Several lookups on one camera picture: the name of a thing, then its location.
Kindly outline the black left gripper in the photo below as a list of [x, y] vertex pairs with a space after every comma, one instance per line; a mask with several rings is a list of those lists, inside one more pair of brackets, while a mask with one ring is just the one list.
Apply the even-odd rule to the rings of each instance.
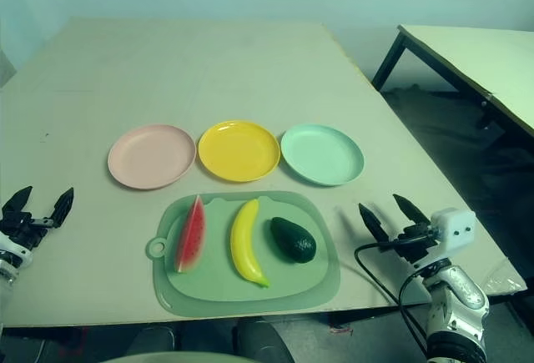
[[34, 219], [30, 213], [20, 212], [28, 202], [32, 186], [17, 191], [2, 207], [1, 232], [14, 244], [32, 250], [40, 244], [52, 227], [59, 228], [70, 212], [74, 189], [65, 191], [54, 205], [49, 218]]

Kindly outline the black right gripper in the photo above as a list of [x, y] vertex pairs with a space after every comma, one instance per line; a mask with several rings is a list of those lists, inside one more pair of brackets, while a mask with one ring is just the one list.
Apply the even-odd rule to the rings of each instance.
[[[398, 194], [394, 195], [394, 199], [400, 211], [413, 225], [405, 227], [403, 232], [393, 240], [392, 249], [401, 258], [417, 267], [416, 263], [429, 254], [429, 249], [437, 246], [435, 231], [430, 227], [430, 220], [411, 201]], [[365, 227], [377, 243], [390, 241], [381, 222], [370, 209], [359, 204], [359, 212]]]

